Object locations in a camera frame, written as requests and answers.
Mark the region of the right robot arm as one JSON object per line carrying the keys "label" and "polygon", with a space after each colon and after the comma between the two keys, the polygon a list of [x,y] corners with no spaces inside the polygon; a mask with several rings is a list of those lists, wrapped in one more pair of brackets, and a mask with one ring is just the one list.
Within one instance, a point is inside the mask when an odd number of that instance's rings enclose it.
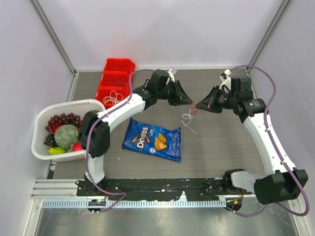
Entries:
{"label": "right robot arm", "polygon": [[296,168],[282,147],[265,102],[253,96],[250,78],[227,79],[220,86],[214,86],[196,107],[216,114],[224,109],[232,110],[249,131],[262,159],[263,176],[244,169],[226,171],[222,182],[224,192],[234,194],[241,188],[255,194],[263,205],[306,195],[304,186],[308,175],[305,170]]}

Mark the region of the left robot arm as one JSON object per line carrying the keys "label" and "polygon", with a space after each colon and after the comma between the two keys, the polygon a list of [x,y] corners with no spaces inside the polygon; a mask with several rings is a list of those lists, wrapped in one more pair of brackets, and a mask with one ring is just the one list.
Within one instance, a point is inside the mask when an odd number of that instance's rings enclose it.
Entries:
{"label": "left robot arm", "polygon": [[94,196],[105,191],[104,154],[110,147],[110,133],[119,124],[155,105],[158,100],[167,100],[171,106],[192,103],[172,71],[157,69],[151,72],[151,77],[142,86],[132,88],[123,101],[103,112],[84,115],[78,140],[86,155],[85,182]]}

